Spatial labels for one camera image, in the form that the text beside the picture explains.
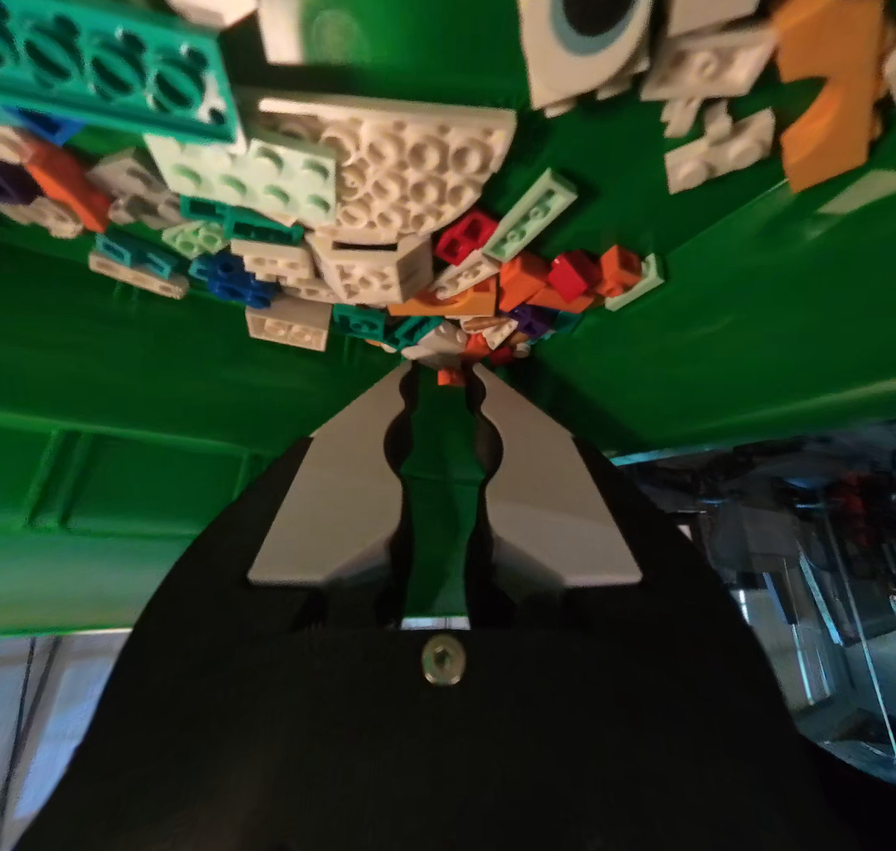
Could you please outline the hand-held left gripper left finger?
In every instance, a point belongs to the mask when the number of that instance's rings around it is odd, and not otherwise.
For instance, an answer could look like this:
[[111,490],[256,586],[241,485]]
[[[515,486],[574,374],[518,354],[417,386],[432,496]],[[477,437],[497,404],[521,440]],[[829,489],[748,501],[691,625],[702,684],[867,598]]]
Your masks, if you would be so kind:
[[409,448],[403,362],[325,422],[248,572],[258,586],[325,586],[388,567]]

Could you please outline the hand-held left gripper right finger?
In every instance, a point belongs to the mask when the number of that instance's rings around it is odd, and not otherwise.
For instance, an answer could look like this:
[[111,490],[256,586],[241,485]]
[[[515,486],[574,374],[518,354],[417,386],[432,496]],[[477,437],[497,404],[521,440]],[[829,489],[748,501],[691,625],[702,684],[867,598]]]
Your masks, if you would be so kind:
[[473,374],[500,447],[485,490],[496,566],[541,586],[640,582],[572,434],[487,368],[475,365]]

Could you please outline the green plastic bin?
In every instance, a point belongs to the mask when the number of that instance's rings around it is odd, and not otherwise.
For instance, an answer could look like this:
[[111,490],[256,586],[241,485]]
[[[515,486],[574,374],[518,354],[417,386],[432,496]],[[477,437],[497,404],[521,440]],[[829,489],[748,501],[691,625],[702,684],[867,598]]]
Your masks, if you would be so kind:
[[[792,195],[778,156],[668,196],[660,107],[629,93],[525,112],[515,0],[308,0],[310,63],[265,62],[255,19],[220,37],[231,83],[509,107],[485,207],[546,169],[577,203],[547,256],[657,253],[663,287],[591,313],[503,374],[607,454],[666,453],[894,416],[894,198],[817,210],[862,173]],[[2,634],[123,628],[264,467],[393,368],[249,338],[239,307],[92,273],[88,239],[2,226]]]

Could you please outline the pile of toy bricks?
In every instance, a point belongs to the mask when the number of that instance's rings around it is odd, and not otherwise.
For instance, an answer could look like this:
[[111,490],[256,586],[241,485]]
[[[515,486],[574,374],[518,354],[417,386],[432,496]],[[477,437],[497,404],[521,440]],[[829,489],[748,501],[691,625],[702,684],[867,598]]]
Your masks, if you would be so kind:
[[245,308],[252,337],[330,331],[462,386],[581,314],[664,282],[654,249],[531,252],[579,199],[640,200],[634,135],[586,118],[603,187],[556,167],[497,219],[483,190],[547,120],[631,92],[662,106],[666,197],[779,155],[790,196],[864,166],[894,95],[894,0],[515,0],[528,108],[237,88],[221,32],[254,15],[269,67],[346,63],[320,0],[2,0],[2,218],[91,240],[90,270]]

